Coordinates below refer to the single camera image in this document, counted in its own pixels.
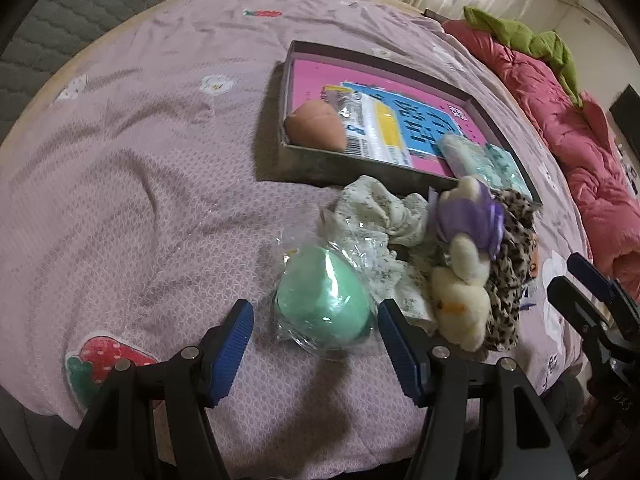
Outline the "leopard print scrunchie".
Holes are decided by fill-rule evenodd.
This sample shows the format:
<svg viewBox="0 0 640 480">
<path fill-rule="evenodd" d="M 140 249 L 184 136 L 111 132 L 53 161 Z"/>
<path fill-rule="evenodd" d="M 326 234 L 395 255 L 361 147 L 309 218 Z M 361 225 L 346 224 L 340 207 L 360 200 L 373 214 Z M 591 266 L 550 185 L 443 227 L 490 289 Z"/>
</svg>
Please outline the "leopard print scrunchie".
<svg viewBox="0 0 640 480">
<path fill-rule="evenodd" d="M 504 209 L 504 232 L 498 254 L 491 263 L 485 289 L 491 311 L 486 324 L 484 347 L 490 351 L 508 351 L 518 343 L 521 290 L 537 248 L 534 208 L 521 193 L 495 192 Z"/>
</svg>

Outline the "green makeup sponge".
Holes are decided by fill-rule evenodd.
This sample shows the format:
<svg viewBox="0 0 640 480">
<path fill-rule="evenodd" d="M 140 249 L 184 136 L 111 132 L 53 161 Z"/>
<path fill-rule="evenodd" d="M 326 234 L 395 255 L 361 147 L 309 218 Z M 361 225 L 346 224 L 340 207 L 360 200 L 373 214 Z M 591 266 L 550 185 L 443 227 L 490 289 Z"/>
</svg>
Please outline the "green makeup sponge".
<svg viewBox="0 0 640 480">
<path fill-rule="evenodd" d="M 272 303 L 277 340 L 330 361 L 381 351 L 366 246 L 326 228 L 289 228 L 276 238 L 273 257 L 279 272 Z"/>
</svg>

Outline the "white floral scrunchie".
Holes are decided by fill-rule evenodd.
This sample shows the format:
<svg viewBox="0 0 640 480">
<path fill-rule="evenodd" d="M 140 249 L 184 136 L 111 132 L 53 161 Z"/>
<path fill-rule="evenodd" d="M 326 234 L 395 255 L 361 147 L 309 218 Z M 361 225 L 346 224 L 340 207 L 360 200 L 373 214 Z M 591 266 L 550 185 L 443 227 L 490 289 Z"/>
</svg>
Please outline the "white floral scrunchie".
<svg viewBox="0 0 640 480">
<path fill-rule="evenodd" d="M 406 319 L 434 334 L 436 318 L 427 279 L 411 262 L 423 246 L 428 203 L 418 194 L 392 194 L 382 182 L 361 176 L 322 212 L 323 235 L 355 268 L 375 304 L 396 302 Z"/>
</svg>

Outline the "cream plush bunny purple bow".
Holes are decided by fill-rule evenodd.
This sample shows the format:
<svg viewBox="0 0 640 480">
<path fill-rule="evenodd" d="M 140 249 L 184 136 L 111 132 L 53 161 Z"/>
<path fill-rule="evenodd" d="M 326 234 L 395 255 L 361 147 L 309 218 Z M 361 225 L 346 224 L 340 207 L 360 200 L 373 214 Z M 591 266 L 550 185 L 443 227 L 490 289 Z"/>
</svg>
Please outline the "cream plush bunny purple bow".
<svg viewBox="0 0 640 480">
<path fill-rule="evenodd" d="M 430 278 L 438 331 L 475 352 L 484 344 L 491 312 L 486 284 L 503 238 L 503 206 L 483 182 L 463 177 L 431 203 L 430 228 L 442 251 Z"/>
</svg>

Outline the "green floral tissue pack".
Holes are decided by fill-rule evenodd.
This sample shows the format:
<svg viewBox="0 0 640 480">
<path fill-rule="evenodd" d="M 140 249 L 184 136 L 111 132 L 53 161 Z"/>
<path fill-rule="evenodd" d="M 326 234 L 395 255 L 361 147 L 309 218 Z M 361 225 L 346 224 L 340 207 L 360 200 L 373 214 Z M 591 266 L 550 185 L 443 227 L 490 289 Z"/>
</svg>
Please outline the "green floral tissue pack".
<svg viewBox="0 0 640 480">
<path fill-rule="evenodd" d="M 502 181 L 496 167 L 480 145 L 468 140 L 465 136 L 446 133 L 437 141 L 437 146 L 451 172 L 458 179 L 474 177 L 488 188 L 495 190 L 502 188 Z"/>
<path fill-rule="evenodd" d="M 505 190 L 513 190 L 521 193 L 528 200 L 533 199 L 532 193 L 524 180 L 521 171 L 518 169 L 513 156 L 501 146 L 487 143 L 485 152 L 497 171 Z"/>
</svg>

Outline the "yellow white wipes pack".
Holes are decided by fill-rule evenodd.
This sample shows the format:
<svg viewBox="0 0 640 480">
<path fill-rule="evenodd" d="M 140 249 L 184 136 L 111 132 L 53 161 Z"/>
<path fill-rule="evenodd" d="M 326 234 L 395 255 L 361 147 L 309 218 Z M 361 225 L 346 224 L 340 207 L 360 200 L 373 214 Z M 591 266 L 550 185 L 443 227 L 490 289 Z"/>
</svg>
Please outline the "yellow white wipes pack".
<svg viewBox="0 0 640 480">
<path fill-rule="evenodd" d="M 337 111 L 350 156 L 412 168 L 395 112 L 374 96 L 346 87 L 325 86 L 322 99 Z"/>
</svg>

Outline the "peach makeup sponge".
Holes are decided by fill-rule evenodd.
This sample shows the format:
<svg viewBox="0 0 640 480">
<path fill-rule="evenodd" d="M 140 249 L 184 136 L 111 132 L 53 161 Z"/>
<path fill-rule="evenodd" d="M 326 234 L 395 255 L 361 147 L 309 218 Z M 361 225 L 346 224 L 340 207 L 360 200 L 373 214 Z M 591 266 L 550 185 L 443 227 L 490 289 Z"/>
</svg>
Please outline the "peach makeup sponge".
<svg viewBox="0 0 640 480">
<path fill-rule="evenodd" d="M 309 100 L 293 110 L 284 121 L 284 130 L 292 144 L 315 150 L 344 153 L 347 148 L 345 127 L 337 111 L 322 100 Z"/>
</svg>

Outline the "cartoon girl wipes pack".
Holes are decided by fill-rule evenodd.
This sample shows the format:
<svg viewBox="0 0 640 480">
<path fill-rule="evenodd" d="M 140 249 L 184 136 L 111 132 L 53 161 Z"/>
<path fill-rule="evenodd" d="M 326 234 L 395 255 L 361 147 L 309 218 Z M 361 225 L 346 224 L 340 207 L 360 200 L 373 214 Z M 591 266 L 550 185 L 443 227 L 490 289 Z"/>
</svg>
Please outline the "cartoon girl wipes pack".
<svg viewBox="0 0 640 480">
<path fill-rule="evenodd" d="M 536 248 L 530 260 L 527 276 L 522 286 L 520 304 L 518 310 L 521 312 L 528 311 L 533 307 L 540 306 L 544 302 L 544 294 L 541 291 L 539 281 L 540 255 L 539 249 Z"/>
</svg>

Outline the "pink crumpled comforter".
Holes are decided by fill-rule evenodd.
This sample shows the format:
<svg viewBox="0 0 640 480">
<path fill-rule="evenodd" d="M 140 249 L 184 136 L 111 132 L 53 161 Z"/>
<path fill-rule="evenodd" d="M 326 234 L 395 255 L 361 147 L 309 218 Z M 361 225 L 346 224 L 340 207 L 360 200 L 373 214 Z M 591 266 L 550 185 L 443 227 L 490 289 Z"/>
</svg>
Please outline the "pink crumpled comforter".
<svg viewBox="0 0 640 480">
<path fill-rule="evenodd" d="M 558 161 L 582 217 L 594 265 L 639 298 L 639 201 L 630 194 L 604 111 L 584 92 L 573 104 L 541 60 L 513 50 L 465 21 L 446 21 L 509 89 Z"/>
</svg>

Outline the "black television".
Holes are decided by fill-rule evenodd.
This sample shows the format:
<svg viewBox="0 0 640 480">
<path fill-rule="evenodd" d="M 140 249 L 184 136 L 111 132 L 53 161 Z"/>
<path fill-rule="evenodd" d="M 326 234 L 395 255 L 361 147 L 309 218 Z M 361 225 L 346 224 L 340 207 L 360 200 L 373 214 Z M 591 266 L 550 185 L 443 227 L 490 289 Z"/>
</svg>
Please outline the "black television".
<svg viewBox="0 0 640 480">
<path fill-rule="evenodd" d="M 610 113 L 636 156 L 640 155 L 640 96 L 631 84 L 610 106 Z"/>
</svg>

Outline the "purple patterned bed quilt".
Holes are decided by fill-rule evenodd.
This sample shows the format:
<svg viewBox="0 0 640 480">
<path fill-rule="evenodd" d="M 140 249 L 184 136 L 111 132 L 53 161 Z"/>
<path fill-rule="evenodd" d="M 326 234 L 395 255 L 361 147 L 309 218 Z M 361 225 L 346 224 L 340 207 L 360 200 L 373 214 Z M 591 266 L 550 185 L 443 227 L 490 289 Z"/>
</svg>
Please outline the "purple patterned bed quilt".
<svg viewBox="0 0 640 480">
<path fill-rule="evenodd" d="M 544 274 L 588 240 L 548 148 L 488 68 L 428 18 L 371 0 L 174 0 L 94 48 L 1 149 L 1 385 L 78 426 L 82 346 L 164 360 L 235 300 L 256 326 L 209 415 L 235 478 L 323 479 L 409 456 L 422 415 L 382 352 L 320 360 L 271 333 L 286 230 L 336 188 L 279 182 L 282 64 L 295 40 L 373 53 L 478 99 L 532 177 Z"/>
</svg>

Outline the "dark shallow cardboard box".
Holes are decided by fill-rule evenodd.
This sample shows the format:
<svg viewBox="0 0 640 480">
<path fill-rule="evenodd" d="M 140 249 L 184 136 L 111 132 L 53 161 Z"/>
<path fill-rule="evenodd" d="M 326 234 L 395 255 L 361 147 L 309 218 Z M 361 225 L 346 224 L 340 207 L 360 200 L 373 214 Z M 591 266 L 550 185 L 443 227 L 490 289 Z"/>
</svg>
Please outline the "dark shallow cardboard box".
<svg viewBox="0 0 640 480">
<path fill-rule="evenodd" d="M 337 111 L 346 148 L 307 148 L 279 131 L 278 174 L 284 180 L 346 185 L 368 174 L 399 195 L 446 191 L 458 183 L 438 145 L 446 134 L 513 150 L 469 93 L 384 58 L 295 40 L 283 64 L 279 118 L 312 100 Z"/>
</svg>

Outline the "pink and blue book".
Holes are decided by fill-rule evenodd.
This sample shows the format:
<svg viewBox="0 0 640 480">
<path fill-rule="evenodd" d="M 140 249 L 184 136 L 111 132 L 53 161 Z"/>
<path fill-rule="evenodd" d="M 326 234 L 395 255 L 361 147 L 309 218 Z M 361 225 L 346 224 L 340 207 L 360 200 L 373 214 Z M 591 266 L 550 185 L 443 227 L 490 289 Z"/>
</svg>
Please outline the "pink and blue book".
<svg viewBox="0 0 640 480">
<path fill-rule="evenodd" d="M 361 65 L 346 67 L 296 58 L 292 93 L 295 107 L 321 96 L 326 86 L 362 91 L 392 108 L 399 120 L 402 140 L 417 170 L 444 177 L 452 175 L 437 145 L 445 133 L 464 136 L 478 145 L 489 142 L 462 104 L 436 96 L 425 86 L 416 87 L 411 82 L 395 80 L 390 73 L 368 73 Z"/>
</svg>

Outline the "green blanket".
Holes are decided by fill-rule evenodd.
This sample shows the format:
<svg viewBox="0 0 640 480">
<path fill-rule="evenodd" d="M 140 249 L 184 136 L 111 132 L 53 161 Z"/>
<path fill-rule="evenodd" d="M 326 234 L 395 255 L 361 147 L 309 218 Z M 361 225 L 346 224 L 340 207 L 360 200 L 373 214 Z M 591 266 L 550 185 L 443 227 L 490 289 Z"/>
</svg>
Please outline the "green blanket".
<svg viewBox="0 0 640 480">
<path fill-rule="evenodd" d="M 463 14 L 470 26 L 489 32 L 499 44 L 544 62 L 572 103 L 582 107 L 573 53 L 554 30 L 534 32 L 524 23 L 496 18 L 472 6 L 465 6 Z"/>
</svg>

